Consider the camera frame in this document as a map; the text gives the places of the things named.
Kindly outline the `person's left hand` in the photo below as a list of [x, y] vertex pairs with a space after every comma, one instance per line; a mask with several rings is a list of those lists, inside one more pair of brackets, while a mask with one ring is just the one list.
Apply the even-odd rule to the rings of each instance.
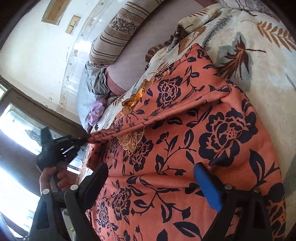
[[60, 162], [58, 167], [45, 167], [40, 169], [40, 171], [41, 176], [39, 182], [41, 194], [45, 189], [51, 189], [53, 187], [50, 182], [52, 177], [57, 177], [56, 187], [62, 191], [69, 189], [74, 184], [78, 184], [79, 175], [69, 171], [65, 162]]

